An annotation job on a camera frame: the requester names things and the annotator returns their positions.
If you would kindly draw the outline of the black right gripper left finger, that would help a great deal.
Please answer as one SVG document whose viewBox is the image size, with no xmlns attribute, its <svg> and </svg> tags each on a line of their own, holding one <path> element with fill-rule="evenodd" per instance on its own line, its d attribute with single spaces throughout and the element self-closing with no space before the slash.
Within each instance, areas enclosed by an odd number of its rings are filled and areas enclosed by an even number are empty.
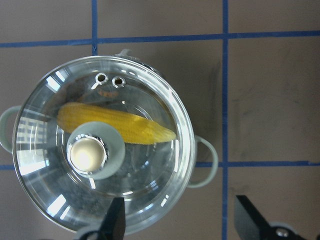
<svg viewBox="0 0 320 240">
<path fill-rule="evenodd" d="M 123 240 L 125 236 L 125 200 L 115 197 L 101 223 L 78 230 L 74 240 Z"/>
</svg>

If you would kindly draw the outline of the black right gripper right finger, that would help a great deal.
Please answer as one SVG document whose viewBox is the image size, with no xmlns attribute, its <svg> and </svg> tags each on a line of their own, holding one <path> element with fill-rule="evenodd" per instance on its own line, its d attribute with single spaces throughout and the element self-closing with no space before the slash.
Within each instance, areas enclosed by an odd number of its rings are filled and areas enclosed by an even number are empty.
<svg viewBox="0 0 320 240">
<path fill-rule="evenodd" d="M 268 222 L 245 195 L 234 199 L 234 227 L 242 240 L 303 240 L 286 223 Z"/>
</svg>

